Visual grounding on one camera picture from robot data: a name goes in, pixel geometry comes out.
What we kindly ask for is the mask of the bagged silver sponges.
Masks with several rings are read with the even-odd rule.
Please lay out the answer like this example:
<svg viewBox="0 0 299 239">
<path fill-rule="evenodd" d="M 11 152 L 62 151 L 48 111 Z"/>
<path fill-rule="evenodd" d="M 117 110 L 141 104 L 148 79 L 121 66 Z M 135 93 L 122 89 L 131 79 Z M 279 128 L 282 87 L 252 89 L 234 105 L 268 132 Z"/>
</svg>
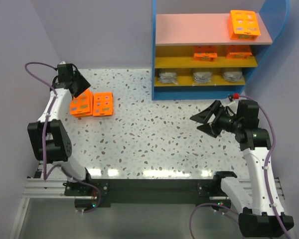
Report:
<svg viewBox="0 0 299 239">
<path fill-rule="evenodd" d="M 240 82 L 243 80 L 242 68 L 223 68 L 222 76 L 228 82 Z"/>
<path fill-rule="evenodd" d="M 192 70 L 192 76 L 194 83 L 205 84 L 211 82 L 213 73 L 210 68 L 194 68 Z"/>
<path fill-rule="evenodd" d="M 178 84 L 177 71 L 175 69 L 158 69 L 157 77 L 162 84 Z"/>
</svg>

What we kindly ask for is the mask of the orange Scrub Mommy box bottom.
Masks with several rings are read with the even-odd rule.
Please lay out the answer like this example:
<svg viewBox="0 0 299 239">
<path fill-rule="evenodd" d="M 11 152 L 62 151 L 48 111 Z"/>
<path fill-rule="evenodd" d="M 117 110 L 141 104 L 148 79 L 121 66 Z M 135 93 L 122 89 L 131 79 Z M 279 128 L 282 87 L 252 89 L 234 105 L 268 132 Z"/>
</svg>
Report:
<svg viewBox="0 0 299 239">
<path fill-rule="evenodd" d="M 196 61 L 215 61 L 217 59 L 217 48 L 213 45 L 194 46 L 193 59 Z"/>
</svg>

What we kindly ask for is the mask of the orange scrub mommy box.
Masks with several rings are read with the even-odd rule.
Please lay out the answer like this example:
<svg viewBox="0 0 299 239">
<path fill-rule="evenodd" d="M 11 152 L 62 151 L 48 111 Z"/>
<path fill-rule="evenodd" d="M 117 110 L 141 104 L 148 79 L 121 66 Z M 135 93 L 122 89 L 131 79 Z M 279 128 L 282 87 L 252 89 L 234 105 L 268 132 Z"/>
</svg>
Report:
<svg viewBox="0 0 299 239">
<path fill-rule="evenodd" d="M 228 45 L 226 47 L 226 58 L 248 59 L 253 55 L 249 45 Z"/>
<path fill-rule="evenodd" d="M 213 45 L 194 46 L 193 59 L 196 61 L 215 61 L 217 59 L 217 48 Z"/>
</svg>

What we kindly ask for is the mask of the orange Scrub Mommy box top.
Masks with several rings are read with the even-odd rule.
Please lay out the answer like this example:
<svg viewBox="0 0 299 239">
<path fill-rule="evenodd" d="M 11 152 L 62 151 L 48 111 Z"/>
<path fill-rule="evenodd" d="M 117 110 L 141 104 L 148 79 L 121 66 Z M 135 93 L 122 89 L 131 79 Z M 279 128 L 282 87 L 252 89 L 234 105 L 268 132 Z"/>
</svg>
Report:
<svg viewBox="0 0 299 239">
<path fill-rule="evenodd" d="M 248 59 L 253 55 L 249 45 L 228 45 L 226 47 L 226 58 Z"/>
</svg>

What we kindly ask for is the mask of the orange Scrub Daddy box top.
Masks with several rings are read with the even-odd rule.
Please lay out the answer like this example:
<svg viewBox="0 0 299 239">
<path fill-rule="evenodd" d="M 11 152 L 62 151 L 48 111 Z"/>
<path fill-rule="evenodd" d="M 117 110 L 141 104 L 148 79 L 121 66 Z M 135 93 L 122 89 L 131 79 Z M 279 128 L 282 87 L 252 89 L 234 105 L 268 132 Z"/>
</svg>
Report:
<svg viewBox="0 0 299 239">
<path fill-rule="evenodd" d="M 253 41 L 258 36 L 261 36 L 257 16 L 254 11 L 230 10 L 227 26 L 231 40 Z"/>
</svg>

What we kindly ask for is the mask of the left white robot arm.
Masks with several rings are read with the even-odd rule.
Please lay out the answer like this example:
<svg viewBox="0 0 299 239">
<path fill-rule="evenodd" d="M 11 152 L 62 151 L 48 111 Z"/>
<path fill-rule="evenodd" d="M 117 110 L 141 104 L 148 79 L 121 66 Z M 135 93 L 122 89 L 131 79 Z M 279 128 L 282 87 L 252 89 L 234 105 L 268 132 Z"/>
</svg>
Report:
<svg viewBox="0 0 299 239">
<path fill-rule="evenodd" d="M 32 64 L 25 64 L 26 72 L 50 89 L 50 98 L 44 112 L 37 121 L 27 126 L 34 156 L 43 163 L 43 179 L 47 180 L 52 171 L 58 168 L 69 182 L 88 186 L 91 176 L 72 156 L 72 143 L 61 118 L 68 112 L 71 101 L 91 85 L 72 63 L 61 62 L 53 67 L 57 75 L 52 83 L 33 74 L 29 70 Z"/>
</svg>

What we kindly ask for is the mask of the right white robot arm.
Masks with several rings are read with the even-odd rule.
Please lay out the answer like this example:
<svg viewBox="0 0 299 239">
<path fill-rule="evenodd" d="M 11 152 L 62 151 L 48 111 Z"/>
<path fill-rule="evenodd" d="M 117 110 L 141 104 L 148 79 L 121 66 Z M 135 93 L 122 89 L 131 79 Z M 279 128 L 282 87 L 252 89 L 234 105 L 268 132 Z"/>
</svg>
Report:
<svg viewBox="0 0 299 239">
<path fill-rule="evenodd" d="M 279 238 L 294 227 L 280 202 L 273 176 L 272 134 L 259 127 L 257 102 L 244 97 L 233 112 L 215 100 L 205 110 L 191 116 L 197 129 L 213 138 L 222 131 L 234 134 L 249 170 L 252 194 L 243 189 L 232 172 L 216 172 L 220 190 L 231 200 L 238 213 L 238 225 L 246 238 Z"/>
</svg>

